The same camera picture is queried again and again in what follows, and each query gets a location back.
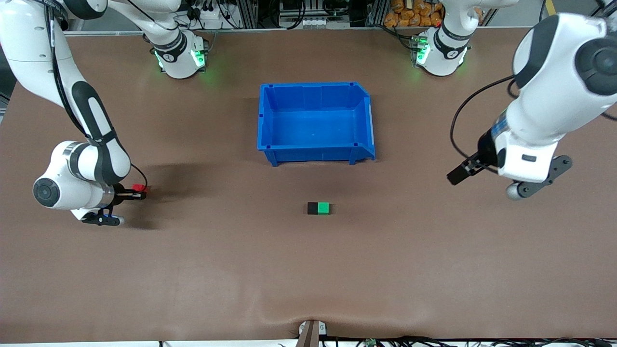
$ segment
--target robotic arm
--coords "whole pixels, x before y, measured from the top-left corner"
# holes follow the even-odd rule
[[[553,157],[558,142],[617,102],[617,32],[601,18],[551,16],[523,38],[513,71],[520,95],[448,174],[453,185],[490,165],[515,181],[513,199],[552,184],[571,165]]]
[[[144,30],[157,54],[165,58],[161,63],[169,76],[186,78],[203,67],[205,62],[194,59],[203,48],[203,39],[181,31],[169,13],[178,8],[180,0],[148,1],[143,7],[129,3],[133,10],[110,2]],[[49,167],[35,181],[36,200],[51,209],[71,210],[85,223],[120,225],[122,218],[112,215],[113,207],[146,194],[120,184],[131,169],[130,158],[100,97],[77,69],[61,29],[68,19],[67,10],[93,19],[102,16],[107,5],[107,0],[0,2],[0,44],[17,80],[32,93],[63,107],[87,139],[86,143],[64,141],[56,146]],[[167,13],[148,14],[143,8]]]
[[[513,6],[518,0],[442,0],[445,17],[439,28],[420,34],[426,43],[415,53],[416,65],[436,76],[447,76],[463,63],[467,43],[478,27],[474,7],[498,9]]]

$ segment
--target wire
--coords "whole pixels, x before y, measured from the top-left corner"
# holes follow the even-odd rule
[[[508,95],[510,95],[512,97],[512,99],[518,98],[518,95],[515,94],[514,92],[512,92],[512,86],[514,85],[515,82],[516,82],[516,80],[513,78],[512,81],[510,81],[508,83],[508,88],[507,88]]]
[[[458,115],[461,113],[461,111],[463,110],[463,108],[473,99],[475,98],[478,94],[482,93],[483,91],[492,88],[496,85],[499,85],[505,81],[509,81],[511,79],[514,78],[514,75],[510,75],[508,77],[502,78],[500,80],[497,80],[493,83],[490,83],[480,89],[478,89],[477,91],[475,91],[472,95],[470,95],[468,98],[465,99],[465,101],[463,101],[463,103],[461,104],[461,106],[459,106],[458,110],[456,111],[456,113],[454,113],[454,117],[452,117],[452,124],[450,125],[450,142],[452,143],[452,147],[454,147],[454,149],[456,150],[456,152],[458,152],[461,156],[465,157],[466,160],[471,161],[471,162],[475,162],[476,165],[482,167],[483,169],[486,169],[490,172],[492,172],[493,174],[496,174],[497,171],[484,165],[483,163],[477,161],[476,159],[472,159],[470,156],[468,156],[465,152],[463,152],[462,149],[460,149],[458,147],[458,145],[456,144],[456,141],[454,141],[454,127],[456,126],[457,123],[457,119],[458,119]]]
[[[291,30],[291,29],[297,28],[298,25],[300,25],[302,23],[302,21],[304,20],[305,15],[306,15],[307,5],[306,5],[305,0],[297,0],[298,18],[296,18],[296,21],[290,27],[282,27],[279,24],[278,20],[275,18],[275,14],[277,12],[280,14],[280,12],[281,12],[281,10],[279,8],[274,7],[274,5],[276,5],[277,2],[278,2],[278,0],[270,0],[270,3],[268,5],[268,14],[270,16],[270,21],[272,22],[272,24],[275,27],[277,27],[277,28],[284,28],[284,29],[287,29],[287,30]]]
[[[390,34],[390,35],[392,35],[392,36],[395,36],[395,37],[399,40],[399,42],[401,43],[401,45],[402,45],[403,47],[405,47],[405,48],[409,49],[410,51],[415,51],[415,52],[417,52],[417,51],[418,51],[418,49],[417,49],[417,48],[413,48],[413,47],[409,46],[409,45],[408,45],[407,43],[405,43],[405,41],[404,41],[404,40],[410,40],[412,37],[411,37],[411,36],[407,36],[407,35],[401,35],[401,34],[400,34],[397,30],[396,30],[396,28],[395,28],[395,27],[393,27],[393,28],[392,28],[392,30],[390,30],[390,29],[388,29],[388,28],[384,27],[384,26],[383,26],[383,25],[381,25],[381,24],[371,24],[371,25],[369,25],[369,27],[376,27],[376,28],[380,28],[380,29],[384,30],[386,33],[388,33],[388,34]]]
[[[231,18],[231,19],[233,20],[233,16],[231,15],[231,12],[230,12],[230,8],[229,8],[229,6],[227,6],[227,8],[226,8],[226,11],[227,11],[227,14],[226,14],[226,15],[225,15],[225,14],[223,14],[223,6],[221,6],[221,3],[220,3],[218,0],[217,0],[217,6],[218,6],[218,8],[221,10],[221,15],[223,16],[223,18],[225,19],[225,21],[226,21],[229,25],[231,25],[231,27],[232,27],[232,28],[234,28],[234,29],[240,29],[240,28],[239,28],[239,27],[237,27],[235,24],[231,23],[231,22],[230,22],[230,20],[229,20],[229,18]]]
[[[617,122],[617,117],[610,115],[606,112],[602,112],[602,114],[600,114],[602,117],[608,119],[608,120],[612,120],[613,122]]]
[[[540,17],[538,18],[538,23],[542,21],[542,15],[544,14],[545,7],[546,7],[546,0],[542,0],[542,5],[540,6]]]
[[[593,11],[593,12],[589,15],[589,17],[593,17],[593,16],[597,15],[597,14],[598,14],[598,12],[600,12],[600,10],[601,10],[601,9],[602,9],[602,7],[601,7],[601,6],[598,6],[598,8],[597,8],[597,9],[595,9],[595,11]]]
[[[405,38],[405,39],[408,39],[408,40],[409,40],[410,38],[412,38],[411,36],[397,34],[396,32],[394,32],[394,31],[392,31],[392,30],[390,30],[390,29],[388,29],[388,28],[384,27],[384,26],[383,26],[383,25],[381,25],[381,24],[371,24],[371,25],[369,25],[368,27],[380,28],[380,29],[382,29],[383,31],[385,31],[386,33],[388,33],[388,34],[390,34],[390,35],[392,35],[392,36],[397,36],[397,37]]]
[[[403,41],[404,40],[403,37],[399,34],[398,31],[396,31],[395,27],[393,27],[392,29],[394,30],[394,33],[396,34],[396,37],[399,39],[399,42],[403,45],[403,47],[409,49],[410,51],[418,51],[418,49],[410,47],[407,43],[405,43]]]
[[[160,26],[161,28],[167,30],[167,31],[174,31],[176,30],[179,25],[176,23],[176,27],[175,28],[167,28],[164,27],[163,25],[161,25],[159,22],[157,22],[156,20],[154,20],[154,18],[152,18],[149,14],[147,14],[144,10],[140,9],[139,6],[137,6],[136,4],[133,3],[133,1],[131,0],[126,0],[129,4],[131,4],[133,7],[135,7],[138,11],[140,11],[143,15],[145,15],[149,20],[151,20],[153,23],[155,23],[156,25]]]
[[[217,41],[218,31],[214,32],[214,36],[212,37],[212,42],[208,44],[208,53],[214,48],[214,42]]]
[[[137,172],[139,172],[141,174],[141,176],[144,178],[144,189],[142,189],[141,191],[139,191],[138,193],[143,193],[146,191],[146,189],[148,189],[148,178],[146,177],[146,175],[144,174],[144,172],[142,170],[139,169],[139,167],[137,167],[135,164],[131,163],[131,166],[137,170]]]
[[[49,49],[51,51],[51,65],[52,71],[54,74],[54,81],[56,83],[56,89],[58,90],[58,95],[60,96],[60,101],[62,102],[62,106],[68,114],[73,125],[86,136],[86,132],[81,126],[81,123],[77,120],[75,113],[73,113],[73,109],[71,108],[70,103],[68,102],[68,97],[66,91],[64,90],[64,85],[62,84],[62,77],[60,76],[60,68],[58,67],[58,59],[56,57],[56,40],[55,40],[55,28],[54,28],[54,10],[51,7],[45,7],[45,26],[48,33],[49,38]]]
[[[340,12],[336,12],[334,6],[332,6],[332,10],[328,8],[328,4],[330,2],[333,2],[333,0],[323,0],[323,5],[321,6],[321,9],[323,9],[323,11],[326,12],[328,15],[330,15],[332,17],[340,17],[342,15],[349,14],[349,9],[351,7],[351,3],[349,3],[347,5],[347,9],[342,10]]]

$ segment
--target blue storage crate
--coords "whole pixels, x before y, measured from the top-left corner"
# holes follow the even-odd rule
[[[356,82],[262,85],[257,149],[272,166],[375,160],[370,96]]]

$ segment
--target red object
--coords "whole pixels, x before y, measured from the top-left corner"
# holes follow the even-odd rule
[[[146,187],[146,186],[144,186],[144,185],[137,185],[137,184],[133,185],[133,187],[132,187],[132,189],[133,189],[133,190],[136,190],[136,191],[138,191],[138,192],[142,192],[142,191],[147,192],[147,191],[148,191],[148,189],[147,189],[147,188],[148,188],[148,187]]]

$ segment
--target brown table surface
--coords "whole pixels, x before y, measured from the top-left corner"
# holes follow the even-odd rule
[[[138,36],[72,38],[152,194],[117,209],[119,228],[38,205],[52,148],[80,137],[18,86],[0,127],[0,341],[289,338],[305,319],[353,337],[617,335],[616,124],[566,136],[574,167],[526,201],[490,173],[445,179],[454,111],[511,73],[525,32],[478,31],[447,78],[381,31],[220,35],[188,80],[158,73]],[[371,94],[378,160],[272,167],[255,148],[260,84],[332,81]],[[505,87],[461,115],[469,152]]]

